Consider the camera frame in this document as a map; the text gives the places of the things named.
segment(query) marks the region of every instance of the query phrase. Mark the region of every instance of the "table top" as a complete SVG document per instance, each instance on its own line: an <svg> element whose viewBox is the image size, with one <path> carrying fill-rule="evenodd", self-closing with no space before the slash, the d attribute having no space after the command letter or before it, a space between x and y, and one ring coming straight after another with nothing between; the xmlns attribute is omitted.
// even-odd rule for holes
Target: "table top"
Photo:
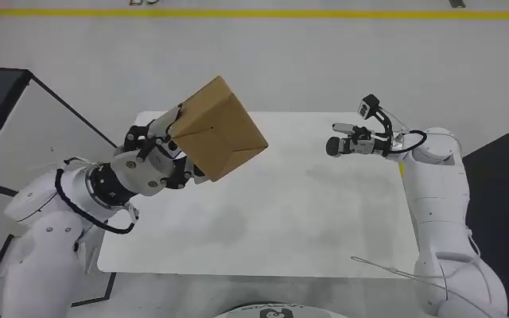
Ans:
<svg viewBox="0 0 509 318"><path fill-rule="evenodd" d="M143 112L145 125L162 112ZM418 256L398 165L329 157L334 122L373 130L356 113L250 113L269 148L223 179L132 199L140 220L106 233L106 272L291 277L394 277L358 256L412 272ZM110 225L125 227L125 211Z"/></svg>

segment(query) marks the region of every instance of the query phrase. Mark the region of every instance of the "white wire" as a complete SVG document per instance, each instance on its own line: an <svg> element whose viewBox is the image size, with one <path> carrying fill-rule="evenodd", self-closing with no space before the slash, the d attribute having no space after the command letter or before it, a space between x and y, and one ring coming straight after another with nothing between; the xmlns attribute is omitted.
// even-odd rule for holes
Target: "white wire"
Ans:
<svg viewBox="0 0 509 318"><path fill-rule="evenodd" d="M385 266L381 266L379 264L376 264L374 262L369 262L363 258L358 258L356 256L352 256L350 257L353 261L356 261L356 262L361 262L361 263L364 263L364 264L368 264L368 265L372 265L372 266L376 266L382 270L386 270L387 272L390 272L390 273L393 273L393 274L396 274L396 275L399 275L399 276L402 276L402 277L405 277L405 278L408 278L408 279L411 279L412 281L418 281L422 284L426 284L426 285L430 285L430 286L433 286L433 287L437 287L439 289L442 289L444 291L446 291L447 293L451 293L453 295L456 295L458 296L459 298L461 298L462 300L466 301L467 303L471 304L472 306L474 306L477 310L479 310L480 312L482 312L484 315L486 315L486 317L488 318L494 318L492 315L490 315L489 313L487 313L484 309L482 309L481 307L479 307L477 304L474 304L473 301L469 300L467 297L465 296L462 296L460 295L459 293L451 290L451 289L448 289L447 287L443 287L443 286L440 286L440 285L437 285L437 284L434 284L434 283L430 283L428 281L421 281L420 279L417 279L415 277L413 277L413 275L406 275L402 272L396 272L394 269L391 269L389 267L385 267Z"/></svg>
<svg viewBox="0 0 509 318"><path fill-rule="evenodd" d="M371 266L376 266L376 267L378 267L378 268L380 268L382 270L386 270L387 272L390 272L390 273L393 273L393 274L396 274L396 275L399 275L399 276L402 276L402 277L405 277L405 278L409 278L409 279L411 279L413 281L418 281L418 282L420 282L422 284L427 284L427 285L431 285L431 286L437 287L439 289L443 289L447 293L451 293L453 295L456 295L459 298L461 298L462 300L464 300L467 303L471 304L472 306L477 308L479 311L481 311L487 317L493 318L493 316L491 316L489 313L487 313L481 307L479 307L478 305L474 304L471 300L469 300L468 298L460 295L459 293L454 292L451 289L448 289L447 287L443 287L443 286L440 286L440 285L437 285L437 284L434 284L434 283L430 283L428 281L421 281L420 279L418 279L418 278L440 278L440 279L451 278L452 276L456 275L460 270L462 270L465 267L471 265L472 263L477 262L478 260L480 260L480 249L477 246L476 241L474 241L474 238L472 237L472 234L468 235L468 239L470 240L470 242L472 242L472 245L476 248L477 256L475 256L470 262L468 262L466 264L463 264L462 266L459 266L458 268L456 268L452 273L449 273L447 275L442 275L442 276L420 276L420 275L413 275L411 273L403 272L402 270L398 270L396 268L390 268L390 267L381 266L380 264L377 264L377 263L374 263L374 262L370 262L370 261L368 261L367 259L364 259L364 258L359 258L359 257L356 257L356 256L351 256L350 258L352 259L352 261L360 262L360 263L363 263L363 264L368 264L368 265L371 265Z"/></svg>

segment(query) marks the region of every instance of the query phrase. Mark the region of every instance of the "box flap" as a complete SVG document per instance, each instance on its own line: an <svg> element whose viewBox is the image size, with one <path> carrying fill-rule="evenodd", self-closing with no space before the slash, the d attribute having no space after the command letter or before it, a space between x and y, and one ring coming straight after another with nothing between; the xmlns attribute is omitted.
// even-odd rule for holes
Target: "box flap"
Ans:
<svg viewBox="0 0 509 318"><path fill-rule="evenodd" d="M249 117L240 101L233 94L218 111L215 125L216 133L232 150L248 150L266 148L267 141ZM249 134L233 134L232 132L249 131Z"/></svg>
<svg viewBox="0 0 509 318"><path fill-rule="evenodd" d="M258 127L221 77L186 100L169 134L212 181L268 147Z"/></svg>
<svg viewBox="0 0 509 318"><path fill-rule="evenodd" d="M174 141L212 181L218 180L224 163L233 154L213 130L188 134Z"/></svg>
<svg viewBox="0 0 509 318"><path fill-rule="evenodd" d="M252 157L256 156L257 154L261 153L265 148L266 147L260 147L257 149L235 151L228 158L228 161L224 165L223 170L221 170L221 174L219 175L218 179L221 178L222 176L226 176L231 171L237 169L237 167L249 161Z"/></svg>
<svg viewBox="0 0 509 318"><path fill-rule="evenodd" d="M217 119L217 107L223 106L232 95L220 76L182 103L181 116L172 124L172 138L210 129Z"/></svg>

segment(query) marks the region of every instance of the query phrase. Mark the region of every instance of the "black cable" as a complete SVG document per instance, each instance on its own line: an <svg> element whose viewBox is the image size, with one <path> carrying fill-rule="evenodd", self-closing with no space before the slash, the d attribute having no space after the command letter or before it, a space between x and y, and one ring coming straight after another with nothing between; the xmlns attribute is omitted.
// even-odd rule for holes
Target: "black cable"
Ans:
<svg viewBox="0 0 509 318"><path fill-rule="evenodd" d="M64 174L63 169L57 169L56 170L56 178L55 178L55 188L56 193L62 198L62 200L71 208L72 211L74 211L77 215L83 217L88 222L94 224L95 226L102 228L105 231L109 231L115 234L127 234L131 232L134 228L134 223L131 223L128 228L126 229L118 229L116 227L110 227L107 224L102 223L98 219L94 218L92 215L89 215L87 212L80 209L77 205L75 205L64 193L64 190L62 189L62 175Z"/></svg>
<svg viewBox="0 0 509 318"><path fill-rule="evenodd" d="M412 151L419 147L420 145L422 145L426 141L426 139L428 139L428 135L420 130L411 130L409 134L420 134L422 136L422 139L415 145L412 145L411 147L402 150L391 150L389 153L408 153L409 151Z"/></svg>

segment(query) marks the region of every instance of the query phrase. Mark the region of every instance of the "black panel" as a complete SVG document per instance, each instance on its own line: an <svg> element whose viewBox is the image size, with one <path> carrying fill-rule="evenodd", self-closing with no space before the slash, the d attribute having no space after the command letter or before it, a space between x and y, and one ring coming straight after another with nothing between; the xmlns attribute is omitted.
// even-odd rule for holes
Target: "black panel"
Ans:
<svg viewBox="0 0 509 318"><path fill-rule="evenodd" d="M449 0L449 3L451 4L451 7L454 9L462 9L466 7L463 0Z"/></svg>
<svg viewBox="0 0 509 318"><path fill-rule="evenodd" d="M509 134L463 159L470 187L467 225L483 260L509 286Z"/></svg>
<svg viewBox="0 0 509 318"><path fill-rule="evenodd" d="M0 129L31 78L27 70L0 68Z"/></svg>

